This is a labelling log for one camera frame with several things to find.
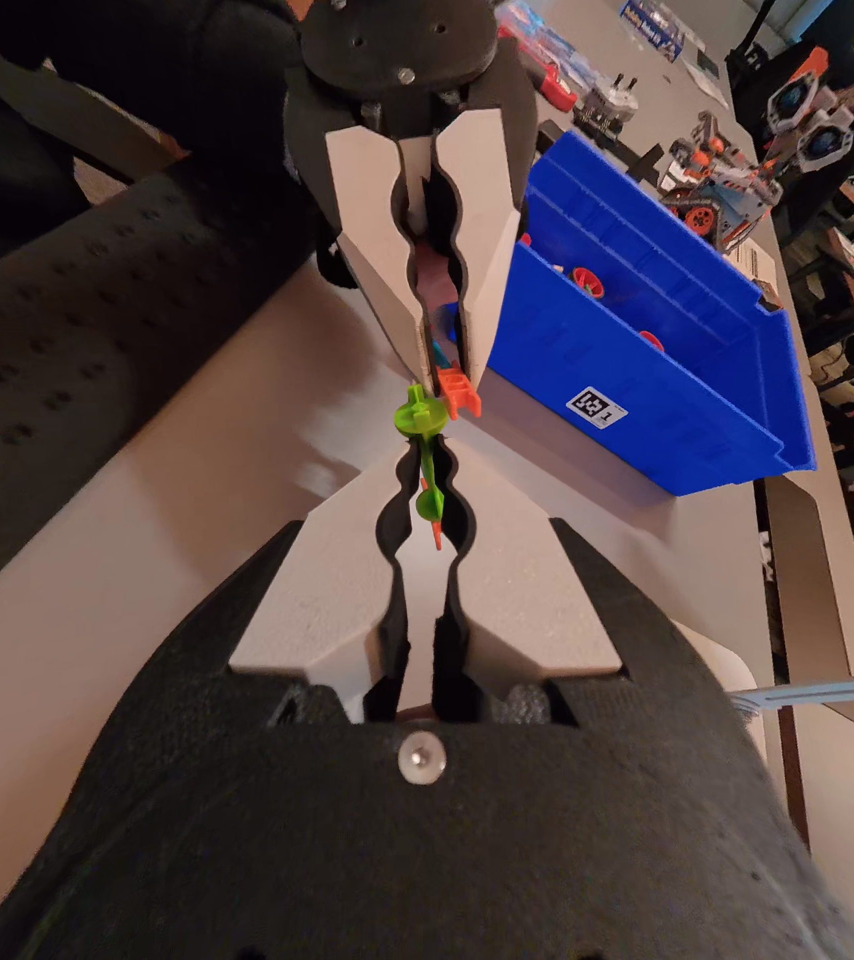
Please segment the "orange tracked toy robot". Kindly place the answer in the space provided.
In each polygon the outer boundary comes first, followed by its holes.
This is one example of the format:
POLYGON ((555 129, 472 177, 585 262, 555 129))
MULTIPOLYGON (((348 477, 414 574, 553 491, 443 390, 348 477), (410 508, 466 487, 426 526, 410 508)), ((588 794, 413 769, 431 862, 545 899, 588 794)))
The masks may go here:
POLYGON ((657 188, 662 203, 721 255, 748 238, 780 203, 775 160, 751 162, 703 111, 688 138, 673 141, 671 161, 657 188))

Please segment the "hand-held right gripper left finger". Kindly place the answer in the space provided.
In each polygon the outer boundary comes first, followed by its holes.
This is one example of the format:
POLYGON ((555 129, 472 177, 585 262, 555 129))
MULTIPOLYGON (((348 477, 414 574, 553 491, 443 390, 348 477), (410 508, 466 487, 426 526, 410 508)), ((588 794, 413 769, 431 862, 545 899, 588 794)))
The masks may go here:
POLYGON ((311 510, 230 669, 330 688, 355 724, 394 719, 410 652, 397 552, 416 487, 417 449, 401 442, 311 510))

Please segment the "person's dark clothing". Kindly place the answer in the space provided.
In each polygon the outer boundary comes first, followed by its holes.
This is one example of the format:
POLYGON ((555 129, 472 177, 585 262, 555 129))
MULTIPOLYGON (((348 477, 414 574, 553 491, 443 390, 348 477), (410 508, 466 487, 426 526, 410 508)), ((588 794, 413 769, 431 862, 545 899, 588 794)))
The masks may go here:
MULTIPOLYGON (((310 2, 0 1, 0 55, 47 62, 177 144, 265 176, 285 155, 285 71, 310 2)), ((89 209, 66 147, 0 99, 0 258, 89 209)))

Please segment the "red hand tool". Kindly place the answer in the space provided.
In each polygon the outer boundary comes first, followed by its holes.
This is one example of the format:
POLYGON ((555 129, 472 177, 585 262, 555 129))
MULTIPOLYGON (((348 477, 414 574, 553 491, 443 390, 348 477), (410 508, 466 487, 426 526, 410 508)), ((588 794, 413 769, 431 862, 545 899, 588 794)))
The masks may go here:
POLYGON ((533 88, 556 110, 571 114, 577 106, 578 94, 562 76, 557 62, 531 38, 498 27, 500 39, 516 41, 518 58, 533 88))

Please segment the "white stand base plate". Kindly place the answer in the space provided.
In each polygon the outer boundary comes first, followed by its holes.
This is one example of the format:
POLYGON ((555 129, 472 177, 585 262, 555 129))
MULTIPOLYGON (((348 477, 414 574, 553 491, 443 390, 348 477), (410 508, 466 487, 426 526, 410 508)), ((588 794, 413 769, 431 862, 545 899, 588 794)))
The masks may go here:
POLYGON ((753 682, 755 677, 738 654, 676 620, 672 623, 704 661, 734 709, 741 715, 745 728, 765 763, 768 759, 761 714, 806 704, 833 706, 846 702, 854 703, 854 677, 748 687, 748 683, 753 682))

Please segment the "person's left hand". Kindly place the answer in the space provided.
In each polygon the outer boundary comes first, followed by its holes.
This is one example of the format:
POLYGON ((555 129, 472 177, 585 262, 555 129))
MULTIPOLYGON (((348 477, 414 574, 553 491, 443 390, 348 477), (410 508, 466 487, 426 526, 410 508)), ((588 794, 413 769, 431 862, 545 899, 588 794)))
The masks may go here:
POLYGON ((450 258, 437 252, 426 240, 414 249, 415 290, 432 316, 442 307, 457 303, 458 287, 450 274, 450 258))

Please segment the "lime green spool rod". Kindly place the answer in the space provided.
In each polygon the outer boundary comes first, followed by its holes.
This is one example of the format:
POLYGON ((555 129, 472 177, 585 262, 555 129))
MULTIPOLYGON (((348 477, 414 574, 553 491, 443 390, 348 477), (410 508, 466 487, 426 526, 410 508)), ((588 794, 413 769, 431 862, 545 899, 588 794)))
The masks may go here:
POLYGON ((396 409, 393 420, 396 430, 415 442, 418 450, 421 491, 415 500, 416 511, 423 521, 439 526, 444 518, 445 495, 436 478, 434 448, 448 423, 445 402, 427 395, 419 383, 410 385, 406 402, 396 409))

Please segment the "blue plastic bin with label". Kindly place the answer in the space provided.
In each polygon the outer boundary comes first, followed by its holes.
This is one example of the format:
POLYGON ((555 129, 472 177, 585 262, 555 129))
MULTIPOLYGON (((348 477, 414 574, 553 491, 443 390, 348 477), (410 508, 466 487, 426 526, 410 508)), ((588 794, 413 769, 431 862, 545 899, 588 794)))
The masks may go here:
POLYGON ((534 163, 488 367, 683 497, 812 472, 817 456, 791 321, 666 206, 573 133, 534 163), (644 327, 552 265, 656 292, 644 327))

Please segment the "white printed paper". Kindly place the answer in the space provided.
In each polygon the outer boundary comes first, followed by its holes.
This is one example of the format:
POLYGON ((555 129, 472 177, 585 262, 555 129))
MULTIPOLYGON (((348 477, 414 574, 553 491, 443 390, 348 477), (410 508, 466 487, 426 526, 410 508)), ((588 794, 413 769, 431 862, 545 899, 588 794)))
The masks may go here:
POLYGON ((777 264, 752 238, 745 238, 724 254, 724 258, 749 281, 777 289, 777 264))

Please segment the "small electronics board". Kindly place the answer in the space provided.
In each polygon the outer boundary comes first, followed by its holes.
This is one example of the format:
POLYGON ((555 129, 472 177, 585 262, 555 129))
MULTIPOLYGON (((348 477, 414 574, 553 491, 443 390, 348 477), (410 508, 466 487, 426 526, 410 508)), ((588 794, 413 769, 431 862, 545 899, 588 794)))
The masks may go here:
POLYGON ((574 126, 589 137, 619 139, 639 107, 635 92, 637 78, 627 84, 623 81, 624 74, 614 79, 597 78, 573 110, 574 126))

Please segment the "blue printed box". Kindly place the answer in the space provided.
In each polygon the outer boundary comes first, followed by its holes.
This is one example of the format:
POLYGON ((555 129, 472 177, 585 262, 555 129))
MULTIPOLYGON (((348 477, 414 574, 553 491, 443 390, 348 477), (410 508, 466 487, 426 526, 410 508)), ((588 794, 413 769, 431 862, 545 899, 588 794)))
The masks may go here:
POLYGON ((619 16, 669 63, 673 64, 682 54, 687 37, 685 26, 664 2, 624 1, 619 16))

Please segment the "pile of toy building parts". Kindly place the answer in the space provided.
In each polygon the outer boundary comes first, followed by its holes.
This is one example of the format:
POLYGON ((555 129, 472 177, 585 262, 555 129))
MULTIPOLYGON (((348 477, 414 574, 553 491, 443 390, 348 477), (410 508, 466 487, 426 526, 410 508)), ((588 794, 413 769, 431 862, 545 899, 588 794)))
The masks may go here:
POLYGON ((594 270, 575 265, 569 269, 562 263, 554 263, 553 270, 573 283, 586 294, 591 302, 603 306, 624 323, 632 324, 634 331, 656 350, 665 352, 665 346, 658 334, 644 325, 658 309, 661 296, 648 280, 633 275, 618 274, 613 286, 608 286, 594 270))

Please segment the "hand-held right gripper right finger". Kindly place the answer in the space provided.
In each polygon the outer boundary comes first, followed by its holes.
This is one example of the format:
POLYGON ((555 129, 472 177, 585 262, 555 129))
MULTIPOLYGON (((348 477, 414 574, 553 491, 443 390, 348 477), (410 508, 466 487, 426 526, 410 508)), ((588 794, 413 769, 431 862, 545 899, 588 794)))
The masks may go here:
POLYGON ((432 706, 477 722, 490 701, 623 662, 551 517, 469 446, 439 438, 441 532, 455 550, 433 639, 432 706))

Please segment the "colourful printed booklet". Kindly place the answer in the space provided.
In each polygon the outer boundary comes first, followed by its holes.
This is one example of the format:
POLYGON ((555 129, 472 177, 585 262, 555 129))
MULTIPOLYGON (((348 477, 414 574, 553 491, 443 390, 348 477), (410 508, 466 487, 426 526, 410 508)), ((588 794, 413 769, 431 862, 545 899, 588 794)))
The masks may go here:
POLYGON ((545 69, 554 68, 565 78, 574 76, 576 48, 528 3, 502 2, 495 6, 494 13, 501 35, 515 37, 530 59, 545 69))

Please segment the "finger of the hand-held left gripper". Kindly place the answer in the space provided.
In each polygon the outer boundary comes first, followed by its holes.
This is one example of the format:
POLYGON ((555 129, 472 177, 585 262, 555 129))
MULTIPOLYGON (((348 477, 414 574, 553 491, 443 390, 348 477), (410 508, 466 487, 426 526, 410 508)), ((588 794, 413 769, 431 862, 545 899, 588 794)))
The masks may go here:
POLYGON ((460 366, 479 388, 507 289, 520 212, 515 205, 502 109, 467 109, 433 139, 433 163, 456 206, 450 244, 460 268, 460 366))
POLYGON ((428 382, 427 316, 417 293, 415 247, 402 224, 406 197, 396 141, 364 126, 329 131, 337 246, 387 340, 418 383, 428 382))

